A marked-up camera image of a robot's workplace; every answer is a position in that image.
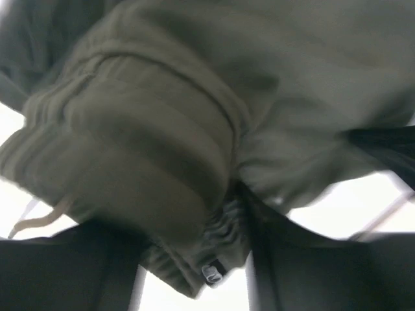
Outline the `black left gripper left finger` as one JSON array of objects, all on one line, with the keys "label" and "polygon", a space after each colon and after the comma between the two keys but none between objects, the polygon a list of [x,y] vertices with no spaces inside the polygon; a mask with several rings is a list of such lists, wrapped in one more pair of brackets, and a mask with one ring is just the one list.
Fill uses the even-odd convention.
[{"label": "black left gripper left finger", "polygon": [[89,222],[51,237],[1,240],[1,309],[134,310],[149,241]]}]

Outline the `olive green shorts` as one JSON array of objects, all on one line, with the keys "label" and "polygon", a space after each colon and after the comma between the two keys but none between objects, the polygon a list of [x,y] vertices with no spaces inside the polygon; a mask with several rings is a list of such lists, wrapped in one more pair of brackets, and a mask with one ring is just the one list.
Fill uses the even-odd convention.
[{"label": "olive green shorts", "polygon": [[1,102],[25,122],[1,177],[150,240],[194,298],[250,250],[241,181],[287,214],[384,165],[346,134],[414,116],[413,1],[6,1]]}]

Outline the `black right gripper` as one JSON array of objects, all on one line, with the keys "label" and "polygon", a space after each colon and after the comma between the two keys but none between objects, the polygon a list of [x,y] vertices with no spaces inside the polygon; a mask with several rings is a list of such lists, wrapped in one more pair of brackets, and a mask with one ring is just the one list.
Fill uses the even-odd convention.
[{"label": "black right gripper", "polygon": [[344,131],[341,136],[414,188],[413,126],[357,128]]}]

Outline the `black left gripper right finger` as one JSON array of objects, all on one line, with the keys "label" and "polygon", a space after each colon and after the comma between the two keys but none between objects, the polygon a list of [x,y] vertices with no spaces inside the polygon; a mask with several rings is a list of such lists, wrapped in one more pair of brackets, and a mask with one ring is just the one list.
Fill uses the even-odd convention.
[{"label": "black left gripper right finger", "polygon": [[413,310],[414,235],[335,240],[263,203],[244,183],[235,195],[252,248],[251,310]]}]

